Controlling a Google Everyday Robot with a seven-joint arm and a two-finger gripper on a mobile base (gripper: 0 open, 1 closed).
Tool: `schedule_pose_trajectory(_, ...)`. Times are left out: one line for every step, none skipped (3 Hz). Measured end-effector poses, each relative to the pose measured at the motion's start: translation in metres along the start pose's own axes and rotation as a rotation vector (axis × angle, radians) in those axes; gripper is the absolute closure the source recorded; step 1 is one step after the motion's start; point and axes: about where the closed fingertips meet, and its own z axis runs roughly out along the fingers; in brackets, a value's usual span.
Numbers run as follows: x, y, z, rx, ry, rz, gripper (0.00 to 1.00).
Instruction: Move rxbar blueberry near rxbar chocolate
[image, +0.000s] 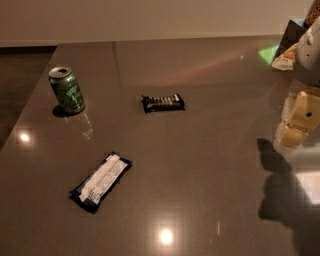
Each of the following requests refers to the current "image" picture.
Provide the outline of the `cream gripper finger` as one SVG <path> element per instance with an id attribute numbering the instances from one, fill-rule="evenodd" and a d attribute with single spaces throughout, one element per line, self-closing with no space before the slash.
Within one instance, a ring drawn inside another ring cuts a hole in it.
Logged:
<path id="1" fill-rule="evenodd" d="M 312 87 L 288 94 L 279 126 L 279 142 L 297 147 L 320 124 L 320 89 Z"/>

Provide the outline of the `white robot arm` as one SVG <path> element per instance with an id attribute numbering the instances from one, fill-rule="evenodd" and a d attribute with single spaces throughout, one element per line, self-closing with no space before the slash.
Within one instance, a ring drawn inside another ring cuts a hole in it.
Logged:
<path id="1" fill-rule="evenodd" d="M 276 135 L 287 147 L 298 147 L 320 124 L 320 17 L 298 41 L 294 71 Z"/>

